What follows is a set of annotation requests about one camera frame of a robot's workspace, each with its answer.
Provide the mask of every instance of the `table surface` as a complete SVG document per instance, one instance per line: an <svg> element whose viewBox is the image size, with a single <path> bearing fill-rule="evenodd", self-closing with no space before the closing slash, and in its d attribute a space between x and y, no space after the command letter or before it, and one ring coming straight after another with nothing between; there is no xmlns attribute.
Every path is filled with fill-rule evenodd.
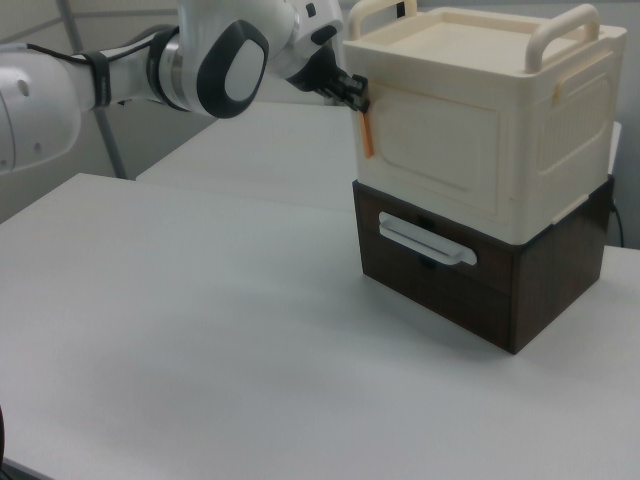
<svg viewBox="0 0 640 480"><path fill-rule="evenodd" d="M0 245L6 456L51 478L638 478L636 251L510 356L350 212L81 175Z"/></svg>
<svg viewBox="0 0 640 480"><path fill-rule="evenodd" d="M353 211L356 177L348 108L256 102L203 130L137 181Z"/></svg>

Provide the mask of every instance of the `black cord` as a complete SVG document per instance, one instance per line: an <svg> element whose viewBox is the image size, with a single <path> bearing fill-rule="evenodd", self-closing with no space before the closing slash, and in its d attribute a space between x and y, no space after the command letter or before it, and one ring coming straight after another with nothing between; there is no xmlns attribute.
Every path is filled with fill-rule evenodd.
<svg viewBox="0 0 640 480"><path fill-rule="evenodd" d="M616 218L618 219L618 228L620 229L620 246L624 248L624 229L622 228L622 218L620 217L620 212L618 211L618 206L616 205L616 201L613 201L613 205L611 205L611 211L615 213Z"/></svg>
<svg viewBox="0 0 640 480"><path fill-rule="evenodd" d="M141 43L137 47L134 47L130 50L126 50L122 53L114 55L113 57L108 57L107 60L109 60L109 63L115 62L116 60L120 60L121 58L126 57L127 55L131 55L132 53L143 50L150 45L151 45L151 41ZM89 62L86 58L72 57L71 55L65 55L64 53L56 52L54 50L49 50L48 48L40 47L39 45L33 45L32 43L27 43L27 49L33 50L35 52L44 53L46 55L57 58L59 60L64 60L65 62L76 63L79 65L91 65L91 62Z"/></svg>
<svg viewBox="0 0 640 480"><path fill-rule="evenodd" d="M120 60L121 58L126 57L127 55L131 55L132 53L139 52L151 45L151 40L148 42L141 43L137 47L132 48L131 50L127 50L126 52L119 53L118 55L114 55L113 57L107 57L109 62L115 62L116 60Z"/></svg>
<svg viewBox="0 0 640 480"><path fill-rule="evenodd" d="M54 50L49 50L48 48L40 47L38 45L33 45L31 43L27 43L27 49L33 50L35 52L45 53L51 57L58 58L60 60L64 60L69 63L77 63L80 65L89 65L89 61L85 58L76 58L71 55L65 55L64 53L59 53Z"/></svg>

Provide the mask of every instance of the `gray wall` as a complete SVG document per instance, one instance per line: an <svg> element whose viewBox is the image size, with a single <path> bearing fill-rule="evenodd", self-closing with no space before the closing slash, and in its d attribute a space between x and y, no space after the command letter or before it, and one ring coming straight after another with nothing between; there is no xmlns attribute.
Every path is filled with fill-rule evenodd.
<svg viewBox="0 0 640 480"><path fill-rule="evenodd" d="M355 2L342 3L348 8ZM597 4L603 23L629 31L617 115L623 132L615 170L616 195L627 244L640 248L640 218L635 215L640 206L640 167L636 161L640 152L640 0L592 3ZM68 7L66 22L58 4ZM420 4L423 9L447 5L540 17L552 17L577 5L566 0L429 0ZM104 49L127 41L148 26L176 22L174 0L2 0L0 43L28 40L65 52L77 48L78 43L86 49ZM70 24L76 35L68 31ZM259 100L322 103L319 97L301 94L274 79L265 81ZM68 155L0 178L0 222L77 172L113 175L110 161L114 155L122 160L129 178L135 178L210 124L206 118L148 102L115 105L105 113L100 125L92 114L85 116L80 140ZM610 241L617 244L617 232L613 228L611 232Z"/></svg>

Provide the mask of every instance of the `box handle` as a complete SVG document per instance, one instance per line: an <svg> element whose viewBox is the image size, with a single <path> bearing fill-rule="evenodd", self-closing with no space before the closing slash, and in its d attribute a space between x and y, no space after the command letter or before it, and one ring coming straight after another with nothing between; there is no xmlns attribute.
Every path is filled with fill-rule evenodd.
<svg viewBox="0 0 640 480"><path fill-rule="evenodd" d="M542 70L542 55L549 44L569 32L585 26L583 42L595 42L600 36L600 14L593 5L580 5L541 24L527 45L525 73Z"/></svg>
<svg viewBox="0 0 640 480"><path fill-rule="evenodd" d="M381 212L380 235L403 245L414 252L435 260L443 265L457 265L460 262L475 265L478 258L473 250L447 238L405 222L386 212Z"/></svg>
<svg viewBox="0 0 640 480"><path fill-rule="evenodd" d="M356 3L349 13L349 40L357 40L360 38L360 24L370 15L373 15L385 8L397 5L398 0L362 0ZM415 17L418 15L417 0L405 0L405 16Z"/></svg>

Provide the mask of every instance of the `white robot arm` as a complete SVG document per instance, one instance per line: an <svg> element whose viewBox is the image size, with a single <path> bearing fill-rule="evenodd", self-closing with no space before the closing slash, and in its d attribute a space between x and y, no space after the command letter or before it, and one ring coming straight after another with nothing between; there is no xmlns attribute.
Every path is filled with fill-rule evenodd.
<svg viewBox="0 0 640 480"><path fill-rule="evenodd" d="M253 101L265 69L354 110L367 82L336 66L337 0L178 0L178 27L102 52L62 55L0 45L0 175L67 152L82 112L146 99L231 118Z"/></svg>

